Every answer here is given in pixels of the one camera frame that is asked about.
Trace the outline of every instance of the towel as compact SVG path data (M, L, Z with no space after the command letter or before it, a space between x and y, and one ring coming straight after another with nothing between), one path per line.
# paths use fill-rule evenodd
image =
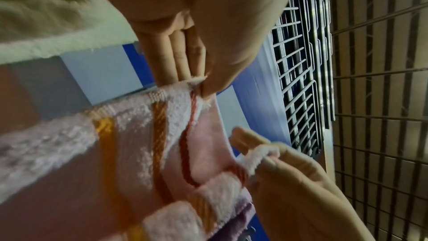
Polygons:
M213 237L233 218L246 178L277 150L262 146L238 164L216 101L204 101L193 85L1 136L2 238Z

